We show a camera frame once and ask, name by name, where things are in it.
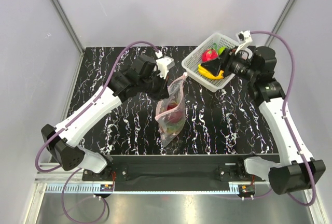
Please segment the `clear pink-dotted zip bag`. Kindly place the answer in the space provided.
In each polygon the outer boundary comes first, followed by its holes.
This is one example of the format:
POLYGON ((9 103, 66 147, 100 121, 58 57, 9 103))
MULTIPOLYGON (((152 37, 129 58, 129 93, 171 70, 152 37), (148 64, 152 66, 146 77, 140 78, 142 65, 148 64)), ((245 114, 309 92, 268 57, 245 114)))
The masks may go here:
POLYGON ((166 147, 182 131, 186 121, 184 72, 168 86, 169 97, 157 103, 155 120, 158 122, 161 145, 166 147))

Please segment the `dark red plum toy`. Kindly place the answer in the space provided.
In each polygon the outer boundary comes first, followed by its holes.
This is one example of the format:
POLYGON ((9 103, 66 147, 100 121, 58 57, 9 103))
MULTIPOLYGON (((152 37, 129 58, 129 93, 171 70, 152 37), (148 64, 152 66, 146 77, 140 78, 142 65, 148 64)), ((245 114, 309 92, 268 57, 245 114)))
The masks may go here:
POLYGON ((172 103, 167 106, 167 112, 168 112, 167 120, 170 123, 177 123, 177 122, 181 121, 183 118, 183 113, 181 111, 179 111, 179 110, 172 111, 172 109, 174 109, 176 107, 177 107, 176 103, 172 103))

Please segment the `orange toy pineapple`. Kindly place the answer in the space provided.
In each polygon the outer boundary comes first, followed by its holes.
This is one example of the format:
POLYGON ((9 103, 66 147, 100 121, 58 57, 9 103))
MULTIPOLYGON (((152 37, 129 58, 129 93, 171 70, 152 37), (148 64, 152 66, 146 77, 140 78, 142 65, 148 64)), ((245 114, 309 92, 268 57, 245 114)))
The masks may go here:
POLYGON ((159 124, 159 127, 162 130, 162 132, 167 135, 179 133, 183 129, 183 126, 184 126, 183 120, 177 123, 168 122, 168 123, 159 124))

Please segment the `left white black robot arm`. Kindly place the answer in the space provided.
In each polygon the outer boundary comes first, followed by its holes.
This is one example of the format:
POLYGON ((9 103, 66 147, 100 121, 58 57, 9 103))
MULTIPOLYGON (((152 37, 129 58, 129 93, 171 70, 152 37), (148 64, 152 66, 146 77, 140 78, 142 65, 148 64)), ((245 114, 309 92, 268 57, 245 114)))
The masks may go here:
POLYGON ((80 147, 81 139, 105 115, 139 93, 146 93, 157 101, 167 99, 168 72, 173 66, 174 60, 170 57, 155 60, 140 55, 130 66, 114 72, 110 81, 67 119, 54 127, 45 125, 41 134, 46 149, 65 171, 79 167, 92 171, 100 180, 109 179, 110 160, 80 147))

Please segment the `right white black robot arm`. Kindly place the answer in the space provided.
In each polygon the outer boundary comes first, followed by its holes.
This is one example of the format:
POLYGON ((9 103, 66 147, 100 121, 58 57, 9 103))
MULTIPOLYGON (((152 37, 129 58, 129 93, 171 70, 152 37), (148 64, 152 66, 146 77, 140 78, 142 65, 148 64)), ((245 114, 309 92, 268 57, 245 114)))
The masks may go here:
POLYGON ((295 127, 286 95, 274 77, 276 63, 275 51, 269 47, 255 48, 247 59, 241 51, 225 48, 218 57, 198 68, 212 78, 234 74, 247 81, 249 95, 270 128, 280 161, 275 163, 259 156, 246 158, 236 167, 236 176, 245 181, 255 175, 281 195, 313 189, 326 166, 322 160, 314 159, 295 127))

